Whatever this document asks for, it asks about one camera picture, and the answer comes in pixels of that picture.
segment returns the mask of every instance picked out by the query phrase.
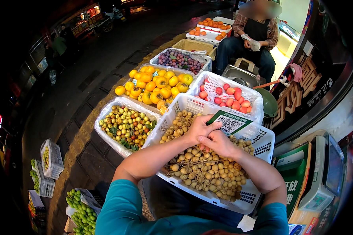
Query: black apron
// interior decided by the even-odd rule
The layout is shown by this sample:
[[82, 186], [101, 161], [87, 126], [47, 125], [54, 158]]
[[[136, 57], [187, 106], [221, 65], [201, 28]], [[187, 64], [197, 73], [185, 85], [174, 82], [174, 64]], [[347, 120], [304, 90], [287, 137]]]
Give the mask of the black apron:
[[[265, 23], [262, 24], [249, 18], [243, 31], [253, 40], [265, 41], [267, 40], [269, 22], [270, 19], [267, 19], [265, 20]], [[260, 51], [258, 52], [253, 52], [249, 49], [245, 49], [244, 58], [252, 61], [257, 67], [260, 67], [260, 57], [262, 55], [262, 50], [265, 50], [265, 47], [261, 47]]]

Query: plaid shirt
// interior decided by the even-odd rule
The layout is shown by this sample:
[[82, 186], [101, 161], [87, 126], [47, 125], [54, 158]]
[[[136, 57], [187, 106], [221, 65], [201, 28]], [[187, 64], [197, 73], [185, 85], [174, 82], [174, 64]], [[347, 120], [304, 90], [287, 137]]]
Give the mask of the plaid shirt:
[[[234, 24], [233, 24], [233, 30], [234, 30], [235, 37], [240, 37], [240, 35], [237, 32], [240, 30], [244, 30], [245, 25], [247, 23], [247, 20], [248, 20], [247, 17], [242, 16], [241, 14], [238, 13], [238, 16], [235, 19]], [[261, 20], [261, 21], [259, 21], [259, 23], [264, 24], [265, 20]], [[271, 50], [277, 44], [278, 29], [277, 29], [277, 22], [276, 22], [275, 18], [272, 18], [269, 21], [266, 41], [268, 42], [268, 46], [266, 47], [267, 50]]]

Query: green sign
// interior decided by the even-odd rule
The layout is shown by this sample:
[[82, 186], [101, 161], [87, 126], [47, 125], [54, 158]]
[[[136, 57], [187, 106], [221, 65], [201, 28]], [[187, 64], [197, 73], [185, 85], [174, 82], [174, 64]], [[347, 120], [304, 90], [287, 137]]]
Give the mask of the green sign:
[[307, 143], [275, 159], [275, 167], [287, 186], [287, 217], [290, 217], [303, 186], [311, 144]]
[[238, 112], [227, 107], [221, 107], [221, 110], [219, 110], [207, 122], [207, 125], [210, 125], [214, 121], [219, 121], [222, 123], [222, 127], [220, 128], [220, 130], [222, 130], [227, 135], [233, 135], [255, 120], [256, 118], [253, 118], [250, 115]]

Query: digital scale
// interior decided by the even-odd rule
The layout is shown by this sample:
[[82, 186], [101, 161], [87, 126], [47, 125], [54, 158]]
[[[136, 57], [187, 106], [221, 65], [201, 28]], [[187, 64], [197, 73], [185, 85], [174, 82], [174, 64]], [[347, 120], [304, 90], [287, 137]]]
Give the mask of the digital scale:
[[339, 196], [343, 172], [344, 154], [337, 142], [327, 132], [317, 135], [312, 141], [309, 177], [298, 210], [322, 212], [334, 196]]

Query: display case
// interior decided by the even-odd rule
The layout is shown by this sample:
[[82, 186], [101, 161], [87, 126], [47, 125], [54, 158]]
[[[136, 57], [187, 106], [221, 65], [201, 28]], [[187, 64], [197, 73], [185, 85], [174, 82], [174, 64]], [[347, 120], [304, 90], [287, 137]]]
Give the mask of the display case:
[[290, 38], [292, 38], [295, 41], [299, 41], [299, 38], [301, 37], [301, 33], [290, 27], [287, 23], [284, 21], [280, 22], [280, 26], [278, 27], [282, 32], [284, 32], [286, 35], [288, 35]]

